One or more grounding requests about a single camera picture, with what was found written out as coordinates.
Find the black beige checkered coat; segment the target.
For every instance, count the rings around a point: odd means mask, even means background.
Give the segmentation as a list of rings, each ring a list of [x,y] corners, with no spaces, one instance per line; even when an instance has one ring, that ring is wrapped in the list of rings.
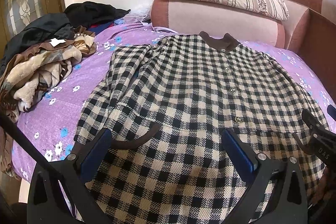
[[[325,166],[299,148],[310,136],[305,109],[327,125],[306,85],[265,53],[173,35],[115,49],[75,140],[108,128],[131,141],[158,124],[140,147],[108,151],[87,185],[93,199],[113,223],[220,223],[247,188],[224,152],[223,129],[272,160],[295,157],[307,197],[315,194]]]

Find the black clothes pile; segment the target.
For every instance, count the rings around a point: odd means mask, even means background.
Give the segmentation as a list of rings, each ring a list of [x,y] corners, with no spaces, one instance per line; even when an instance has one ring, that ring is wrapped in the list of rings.
[[[41,16],[15,35],[5,46],[1,59],[1,74],[10,60],[30,46],[49,39],[74,38],[74,29],[82,26],[90,28],[98,23],[108,23],[123,18],[130,10],[116,9],[112,5],[86,1],[69,5],[63,13],[51,13]]]

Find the purple floral bed sheet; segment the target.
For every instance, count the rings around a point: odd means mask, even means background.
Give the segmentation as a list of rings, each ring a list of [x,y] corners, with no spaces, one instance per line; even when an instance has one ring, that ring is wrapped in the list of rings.
[[[108,28],[19,116],[28,223],[308,223],[334,102],[294,53]]]

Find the wooden headboard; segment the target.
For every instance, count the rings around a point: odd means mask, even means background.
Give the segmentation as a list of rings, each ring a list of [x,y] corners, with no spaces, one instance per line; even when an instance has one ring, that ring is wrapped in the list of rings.
[[[309,14],[309,24],[298,55],[335,100],[335,24],[313,10]]]

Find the brown beige plush blanket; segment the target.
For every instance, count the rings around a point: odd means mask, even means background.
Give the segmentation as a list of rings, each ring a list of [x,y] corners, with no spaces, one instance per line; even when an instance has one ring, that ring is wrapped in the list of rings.
[[[76,28],[72,40],[51,39],[15,55],[1,77],[1,112],[6,114],[47,161],[72,149],[73,115],[85,101],[80,79],[97,46],[95,33]]]

